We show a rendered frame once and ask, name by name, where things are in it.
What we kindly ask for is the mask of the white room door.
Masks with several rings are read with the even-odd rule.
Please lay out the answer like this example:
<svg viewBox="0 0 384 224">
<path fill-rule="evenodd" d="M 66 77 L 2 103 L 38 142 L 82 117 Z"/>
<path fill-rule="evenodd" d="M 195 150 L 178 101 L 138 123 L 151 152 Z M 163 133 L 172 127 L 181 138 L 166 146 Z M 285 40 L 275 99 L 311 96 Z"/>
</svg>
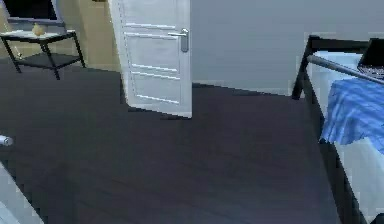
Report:
<svg viewBox="0 0 384 224">
<path fill-rule="evenodd" d="M 192 116 L 191 0 L 108 0 L 125 102 L 172 116 Z M 189 51 L 180 38 L 189 30 Z"/>
</svg>

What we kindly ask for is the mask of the pale grey furniture corner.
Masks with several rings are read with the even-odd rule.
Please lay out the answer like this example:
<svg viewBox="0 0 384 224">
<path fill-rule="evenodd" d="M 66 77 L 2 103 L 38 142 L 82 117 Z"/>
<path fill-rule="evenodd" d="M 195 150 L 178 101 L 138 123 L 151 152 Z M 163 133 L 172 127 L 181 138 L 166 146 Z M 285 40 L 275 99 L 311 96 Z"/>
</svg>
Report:
<svg viewBox="0 0 384 224">
<path fill-rule="evenodd" d="M 45 224 L 1 162 L 0 224 Z"/>
</svg>

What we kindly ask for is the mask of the grey bat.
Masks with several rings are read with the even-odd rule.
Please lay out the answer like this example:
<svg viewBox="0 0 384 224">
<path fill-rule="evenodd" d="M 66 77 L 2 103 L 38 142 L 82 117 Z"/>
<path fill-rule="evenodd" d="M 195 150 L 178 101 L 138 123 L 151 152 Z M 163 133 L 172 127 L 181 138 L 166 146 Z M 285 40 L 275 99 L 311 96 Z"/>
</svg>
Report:
<svg viewBox="0 0 384 224">
<path fill-rule="evenodd" d="M 365 75 L 361 72 L 358 72 L 357 70 L 353 70 L 351 68 L 348 68 L 346 66 L 338 64 L 336 62 L 332 62 L 332 61 L 329 61 L 327 59 L 324 59 L 324 58 L 321 58 L 321 57 L 318 57 L 315 55 L 309 55 L 307 57 L 307 61 L 309 63 L 315 64 L 315 65 L 318 65 L 318 66 L 321 66 L 321 67 L 324 67 L 324 68 L 327 68 L 330 70 L 334 70 L 334 71 L 341 72 L 341 73 L 344 73 L 344 74 L 347 74 L 347 75 L 350 75 L 353 77 L 369 80 L 371 82 L 375 82 L 375 83 L 384 85 L 384 80 L 382 80 L 382 79 L 378 79 L 378 78 L 374 78 L 374 77 Z"/>
</svg>

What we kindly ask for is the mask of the black framed bed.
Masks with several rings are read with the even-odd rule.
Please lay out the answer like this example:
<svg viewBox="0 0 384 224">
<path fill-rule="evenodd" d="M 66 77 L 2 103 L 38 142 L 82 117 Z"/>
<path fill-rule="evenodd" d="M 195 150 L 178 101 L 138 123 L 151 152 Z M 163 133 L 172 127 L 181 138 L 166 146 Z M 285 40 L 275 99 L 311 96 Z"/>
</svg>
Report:
<svg viewBox="0 0 384 224">
<path fill-rule="evenodd" d="M 367 138 L 348 145 L 320 139 L 332 83 L 357 77 L 309 63 L 307 57 L 315 55 L 360 72 L 357 66 L 368 43 L 309 36 L 292 91 L 293 99 L 304 96 L 310 107 L 342 224 L 384 224 L 384 154 Z"/>
</svg>

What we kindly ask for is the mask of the black laptop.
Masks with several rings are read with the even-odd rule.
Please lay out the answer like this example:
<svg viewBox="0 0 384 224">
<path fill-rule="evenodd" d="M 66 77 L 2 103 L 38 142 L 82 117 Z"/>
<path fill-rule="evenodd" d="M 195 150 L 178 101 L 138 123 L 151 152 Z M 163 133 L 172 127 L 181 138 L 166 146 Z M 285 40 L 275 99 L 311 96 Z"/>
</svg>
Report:
<svg viewBox="0 0 384 224">
<path fill-rule="evenodd" d="M 369 76 L 384 79 L 384 39 L 371 38 L 357 66 Z"/>
</svg>

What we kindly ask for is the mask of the blue blanket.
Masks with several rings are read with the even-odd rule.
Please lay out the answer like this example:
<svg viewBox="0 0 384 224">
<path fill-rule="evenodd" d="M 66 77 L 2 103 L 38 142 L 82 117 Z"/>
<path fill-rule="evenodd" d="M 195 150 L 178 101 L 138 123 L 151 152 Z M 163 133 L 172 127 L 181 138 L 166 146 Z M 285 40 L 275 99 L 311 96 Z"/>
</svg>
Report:
<svg viewBox="0 0 384 224">
<path fill-rule="evenodd" d="M 384 154 L 384 85 L 359 78 L 334 81 L 320 139 L 348 145 L 365 138 Z"/>
</svg>

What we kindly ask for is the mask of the black side table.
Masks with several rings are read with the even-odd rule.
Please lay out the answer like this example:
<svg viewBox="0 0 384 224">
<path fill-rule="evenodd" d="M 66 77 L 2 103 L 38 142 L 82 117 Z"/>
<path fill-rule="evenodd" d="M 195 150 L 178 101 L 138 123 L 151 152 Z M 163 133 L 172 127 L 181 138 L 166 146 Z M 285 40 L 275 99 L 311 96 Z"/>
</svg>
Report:
<svg viewBox="0 0 384 224">
<path fill-rule="evenodd" d="M 52 53 L 49 44 L 66 39 L 73 39 L 78 55 L 66 55 L 59 53 Z M 46 33 L 41 36 L 36 36 L 32 31 L 16 30 L 10 32 L 0 33 L 0 40 L 2 41 L 16 71 L 21 73 L 21 66 L 41 68 L 51 70 L 57 80 L 60 79 L 59 70 L 68 65 L 80 62 L 82 67 L 85 68 L 85 62 L 79 40 L 74 30 L 68 30 L 65 33 Z M 25 59 L 18 59 L 11 50 L 9 41 L 16 41 L 21 43 L 38 44 L 41 52 Z"/>
</svg>

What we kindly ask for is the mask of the television set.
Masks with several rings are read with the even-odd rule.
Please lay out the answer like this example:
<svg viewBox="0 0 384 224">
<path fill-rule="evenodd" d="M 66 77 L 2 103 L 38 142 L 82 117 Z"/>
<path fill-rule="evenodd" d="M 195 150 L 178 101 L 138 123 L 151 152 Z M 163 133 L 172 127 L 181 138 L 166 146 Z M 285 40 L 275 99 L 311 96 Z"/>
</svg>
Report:
<svg viewBox="0 0 384 224">
<path fill-rule="evenodd" d="M 58 0 L 0 0 L 8 22 L 63 26 Z"/>
</svg>

